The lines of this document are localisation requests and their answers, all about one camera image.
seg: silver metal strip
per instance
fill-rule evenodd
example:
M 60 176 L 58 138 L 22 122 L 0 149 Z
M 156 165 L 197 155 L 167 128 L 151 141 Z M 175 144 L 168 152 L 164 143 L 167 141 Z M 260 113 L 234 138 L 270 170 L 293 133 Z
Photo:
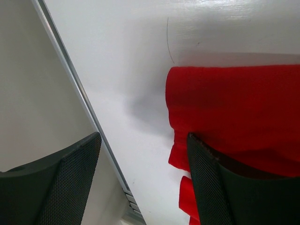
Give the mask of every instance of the silver metal strip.
M 131 206 L 134 210 L 136 210 L 136 211 L 138 211 L 138 212 L 141 213 L 139 207 L 138 207 L 136 204 L 134 204 L 134 203 L 131 202 L 131 203 L 130 203 L 130 206 Z
M 107 141 L 107 138 L 105 137 L 105 134 L 104 134 L 104 132 L 100 126 L 100 123 L 95 115 L 95 112 L 90 104 L 90 101 L 85 93 L 83 85 L 80 82 L 80 79 L 76 73 L 74 65 L 73 65 L 65 47 L 64 47 L 64 44 L 58 34 L 58 31 L 53 23 L 53 20 L 49 14 L 49 11 L 47 9 L 45 2 L 43 0 L 31 0 L 31 2 L 33 3 L 33 5 L 38 13 L 38 16 L 40 17 L 40 19 L 43 23 L 43 26 L 44 26 L 53 46 L 58 54 L 58 57 L 59 57 L 62 65 L 64 66 L 71 83 L 74 86 L 74 89 L 78 95 L 78 98 L 80 99 L 92 126 L 94 127 L 94 129 L 96 131 L 98 131 L 101 134 L 101 137 L 103 140 L 102 148 L 106 152 L 124 192 L 132 195 L 131 191 L 129 189 L 129 186 L 125 180 L 125 177 L 119 167 L 119 164 L 118 164 L 115 156 L 113 155 L 112 149 Z
M 139 211 L 133 210 L 133 212 L 135 212 L 136 214 L 138 214 L 139 216 L 142 216 L 142 214 Z
M 132 195 L 126 194 L 126 197 L 127 197 L 127 199 L 128 199 L 130 202 L 136 204 L 135 198 L 134 198 Z

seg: red towel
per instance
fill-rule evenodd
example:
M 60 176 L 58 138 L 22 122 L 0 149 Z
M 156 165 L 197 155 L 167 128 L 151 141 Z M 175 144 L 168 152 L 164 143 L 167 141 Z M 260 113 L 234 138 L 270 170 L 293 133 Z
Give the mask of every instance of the red towel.
M 186 137 L 193 132 L 249 166 L 300 176 L 299 65 L 174 67 L 166 81 L 166 103 L 175 131 L 173 166 L 189 171 Z M 180 190 L 180 208 L 195 224 L 195 203 L 187 203 L 195 197 L 184 197 L 193 195 L 191 182 Z

